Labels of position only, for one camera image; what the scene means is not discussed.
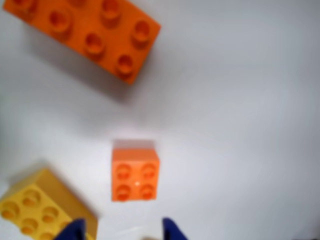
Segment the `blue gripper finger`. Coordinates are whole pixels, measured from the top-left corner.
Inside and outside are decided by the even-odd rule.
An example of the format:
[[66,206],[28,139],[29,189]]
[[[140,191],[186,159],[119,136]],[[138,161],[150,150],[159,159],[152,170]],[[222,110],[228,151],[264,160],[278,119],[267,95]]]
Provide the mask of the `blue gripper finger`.
[[164,240],[187,240],[178,225],[168,217],[162,219],[162,228]]
[[56,236],[56,240],[85,240],[86,221],[78,218],[67,224],[66,227]]

